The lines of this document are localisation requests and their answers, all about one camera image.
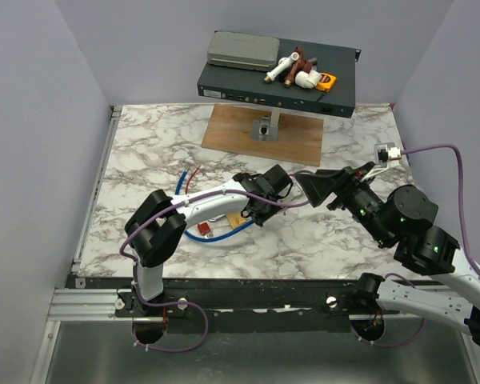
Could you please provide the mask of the wooden base board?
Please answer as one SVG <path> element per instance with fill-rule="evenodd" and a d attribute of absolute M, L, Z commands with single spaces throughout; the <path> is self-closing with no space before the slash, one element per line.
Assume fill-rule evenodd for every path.
<path fill-rule="evenodd" d="M 252 138 L 256 122 L 270 112 L 217 104 L 212 110 L 202 147 L 306 166 L 319 166 L 324 121 L 320 118 L 281 113 L 273 142 Z"/>

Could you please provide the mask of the brass padlock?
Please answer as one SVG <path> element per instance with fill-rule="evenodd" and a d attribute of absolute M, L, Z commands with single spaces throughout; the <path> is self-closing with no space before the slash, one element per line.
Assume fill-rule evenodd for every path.
<path fill-rule="evenodd" d="M 244 218 L 240 213 L 219 215 L 217 217 L 211 218 L 210 222 L 218 222 L 222 219 L 226 219 L 233 230 L 248 223 L 248 220 Z"/>

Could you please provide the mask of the red cable padlock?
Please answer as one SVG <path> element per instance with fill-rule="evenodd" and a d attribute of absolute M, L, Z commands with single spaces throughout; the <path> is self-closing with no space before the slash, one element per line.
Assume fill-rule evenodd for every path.
<path fill-rule="evenodd" d="M 194 176 L 199 172 L 199 168 L 197 167 L 188 177 L 185 186 L 185 193 L 189 192 L 190 183 L 193 180 Z M 198 232 L 204 238 L 211 238 L 213 236 L 212 230 L 207 222 L 201 222 L 197 225 Z"/>

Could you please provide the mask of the blue cable lock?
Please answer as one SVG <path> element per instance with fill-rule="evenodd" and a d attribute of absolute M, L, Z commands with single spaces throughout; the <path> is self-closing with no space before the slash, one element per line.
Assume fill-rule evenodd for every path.
<path fill-rule="evenodd" d="M 175 193 L 176 194 L 180 194 L 181 190 L 182 190 L 182 187 L 183 187 L 183 183 L 184 181 L 186 180 L 186 178 L 188 177 L 188 170 L 185 170 L 182 172 L 182 175 L 180 176 L 179 180 L 178 180 L 178 183 L 176 185 L 176 188 L 175 188 Z M 222 241 L 222 240 L 226 240 L 228 238 L 231 238 L 232 236 L 246 230 L 247 228 L 249 228 L 250 226 L 252 226 L 254 224 L 253 221 L 245 221 L 243 224 L 238 224 L 236 226 L 233 226 L 232 227 L 232 230 L 225 233 L 225 234 L 221 234 L 217 237 L 211 237 L 211 238 L 208 238 L 207 237 L 207 234 L 205 235 L 201 235 L 200 237 L 199 236 L 196 236 L 194 234 L 192 234 L 191 232 L 189 232 L 188 230 L 186 230 L 184 232 L 184 235 L 189 238 L 190 240 L 192 241 L 195 241 L 195 242 L 200 242 L 200 243 L 214 243 L 214 242 L 219 242 L 219 241 Z"/>

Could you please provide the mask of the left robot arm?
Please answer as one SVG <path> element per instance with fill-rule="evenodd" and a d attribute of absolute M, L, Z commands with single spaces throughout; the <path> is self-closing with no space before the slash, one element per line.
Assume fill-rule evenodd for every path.
<path fill-rule="evenodd" d="M 125 225 L 120 254 L 134 261 L 134 307 L 145 316 L 162 304 L 162 272 L 185 231 L 220 215 L 240 213 L 257 226 L 283 208 L 281 200 L 293 181 L 279 165 L 263 174 L 240 173 L 209 190 L 169 196 L 164 190 L 148 195 Z"/>

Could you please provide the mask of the white pvc elbow fitting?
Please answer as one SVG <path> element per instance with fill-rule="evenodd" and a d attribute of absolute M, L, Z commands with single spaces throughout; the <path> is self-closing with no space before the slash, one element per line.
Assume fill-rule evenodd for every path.
<path fill-rule="evenodd" d="M 313 89 L 320 83 L 321 79 L 322 75 L 316 70 L 310 72 L 301 70 L 295 75 L 294 83 L 303 89 Z"/>

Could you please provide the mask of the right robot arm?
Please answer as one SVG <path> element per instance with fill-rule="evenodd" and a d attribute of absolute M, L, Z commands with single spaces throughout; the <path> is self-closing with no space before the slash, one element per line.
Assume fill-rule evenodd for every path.
<path fill-rule="evenodd" d="M 457 239 L 434 224 L 438 205 L 412 184 L 381 200 L 370 187 L 383 169 L 368 162 L 359 168 L 304 170 L 295 179 L 313 207 L 330 195 L 328 210 L 348 210 L 381 249 L 394 249 L 394 260 L 413 273 L 448 286 L 443 296 L 364 273 L 350 296 L 350 306 L 368 314 L 377 310 L 416 314 L 471 337 L 480 346 L 480 275 Z"/>

